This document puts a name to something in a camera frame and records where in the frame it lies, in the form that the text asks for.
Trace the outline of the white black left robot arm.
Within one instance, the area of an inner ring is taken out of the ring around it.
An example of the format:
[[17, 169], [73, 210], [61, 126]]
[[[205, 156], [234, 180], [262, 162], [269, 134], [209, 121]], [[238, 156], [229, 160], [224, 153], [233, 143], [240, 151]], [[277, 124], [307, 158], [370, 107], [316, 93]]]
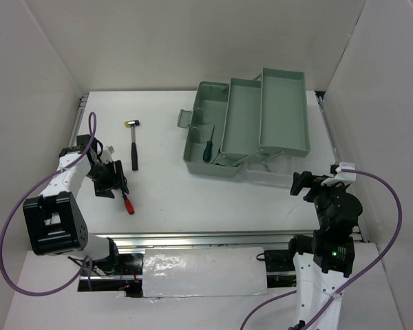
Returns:
[[35, 254], [88, 256], [97, 268], [112, 275], [122, 266], [118, 248], [113, 239], [89, 232], [76, 201], [85, 178], [92, 180], [97, 197], [113, 199], [117, 190], [124, 199], [129, 194], [121, 161], [112, 159], [112, 147], [99, 150], [100, 145], [85, 134], [77, 137], [76, 145], [63, 148], [60, 173], [38, 197], [24, 201], [23, 213]]

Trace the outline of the large green handled screwdriver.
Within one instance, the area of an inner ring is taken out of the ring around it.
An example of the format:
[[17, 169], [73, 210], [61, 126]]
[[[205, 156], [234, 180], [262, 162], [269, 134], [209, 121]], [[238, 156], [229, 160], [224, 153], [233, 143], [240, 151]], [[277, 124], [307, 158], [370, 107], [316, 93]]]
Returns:
[[211, 129], [210, 137], [206, 142], [206, 146], [202, 154], [202, 160], [203, 162], [206, 162], [206, 163], [210, 162], [211, 157], [212, 157], [214, 132], [215, 132], [215, 125], [213, 125]]

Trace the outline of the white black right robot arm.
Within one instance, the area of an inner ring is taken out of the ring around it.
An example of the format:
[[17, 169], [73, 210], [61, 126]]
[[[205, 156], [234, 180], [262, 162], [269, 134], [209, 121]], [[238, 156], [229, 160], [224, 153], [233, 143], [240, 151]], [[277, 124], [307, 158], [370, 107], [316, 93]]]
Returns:
[[354, 262], [352, 231], [363, 212], [361, 202], [346, 191], [347, 184], [308, 171], [294, 173], [290, 194], [308, 188], [304, 201], [315, 207], [319, 229], [312, 236], [296, 234], [288, 244], [286, 262], [297, 277], [295, 329], [336, 329], [342, 295]]

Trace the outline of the red handled screwdriver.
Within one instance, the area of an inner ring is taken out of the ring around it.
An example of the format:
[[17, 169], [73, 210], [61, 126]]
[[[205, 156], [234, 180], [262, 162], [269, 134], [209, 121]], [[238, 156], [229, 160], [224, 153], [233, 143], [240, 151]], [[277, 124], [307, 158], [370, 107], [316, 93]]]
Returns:
[[126, 208], [128, 214], [133, 215], [135, 213], [135, 210], [134, 210], [132, 202], [130, 201], [130, 199], [128, 197], [128, 193], [125, 192], [124, 190], [122, 190], [121, 193], [122, 193], [124, 205], [125, 205], [125, 208]]

